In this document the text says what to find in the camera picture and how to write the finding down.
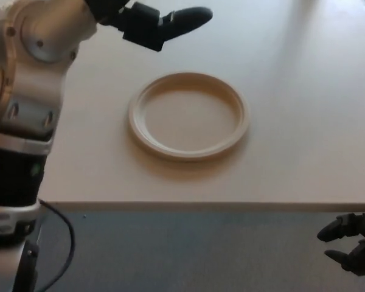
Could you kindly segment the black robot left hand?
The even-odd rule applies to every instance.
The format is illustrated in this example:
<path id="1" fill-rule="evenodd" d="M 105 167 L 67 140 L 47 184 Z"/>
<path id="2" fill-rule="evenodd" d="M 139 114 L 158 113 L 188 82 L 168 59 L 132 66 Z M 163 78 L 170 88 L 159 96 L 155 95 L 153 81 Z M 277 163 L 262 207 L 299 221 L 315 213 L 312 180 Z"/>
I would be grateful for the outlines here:
<path id="1" fill-rule="evenodd" d="M 159 52 L 165 42 L 190 33 L 208 23 L 213 12 L 206 7 L 175 10 L 161 16 L 159 10 L 128 1 L 86 1 L 96 22 L 123 33 L 123 39 Z"/>

